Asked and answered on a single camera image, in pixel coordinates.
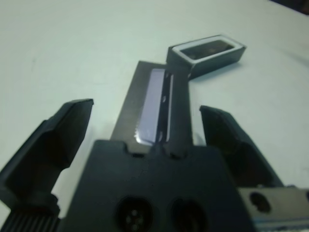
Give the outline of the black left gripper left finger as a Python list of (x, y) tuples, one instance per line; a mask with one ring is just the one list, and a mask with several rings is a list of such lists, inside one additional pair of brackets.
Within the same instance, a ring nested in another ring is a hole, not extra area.
[(57, 210), (58, 199), (52, 189), (84, 140), (93, 104), (92, 99), (67, 102), (39, 125), (0, 173), (4, 204), (12, 210)]

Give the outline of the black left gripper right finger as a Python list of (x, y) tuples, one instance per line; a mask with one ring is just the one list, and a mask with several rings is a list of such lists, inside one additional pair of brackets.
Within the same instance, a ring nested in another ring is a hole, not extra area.
[(233, 116), (223, 110), (200, 107), (208, 146), (220, 150), (238, 187), (284, 187), (271, 165)]

